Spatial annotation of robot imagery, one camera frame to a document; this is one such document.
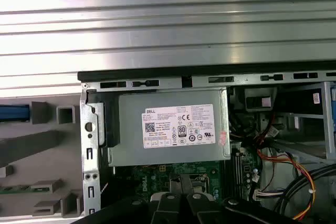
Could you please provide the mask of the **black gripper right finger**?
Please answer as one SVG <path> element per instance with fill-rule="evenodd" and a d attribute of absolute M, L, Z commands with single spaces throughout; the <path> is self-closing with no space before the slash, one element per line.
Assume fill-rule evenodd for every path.
<path fill-rule="evenodd" d="M 226 198 L 218 204 L 211 195 L 195 191 L 190 176 L 186 176 L 187 202 L 198 223 L 298 223 L 249 201 Z"/>

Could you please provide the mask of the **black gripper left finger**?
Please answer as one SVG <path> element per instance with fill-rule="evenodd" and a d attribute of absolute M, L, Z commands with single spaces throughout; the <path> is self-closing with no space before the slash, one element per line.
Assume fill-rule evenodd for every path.
<path fill-rule="evenodd" d="M 183 197 L 188 194 L 188 175 L 176 175 L 170 184 L 169 192 L 153 194 L 150 202 L 131 196 L 91 211 L 77 223 L 180 223 Z"/>

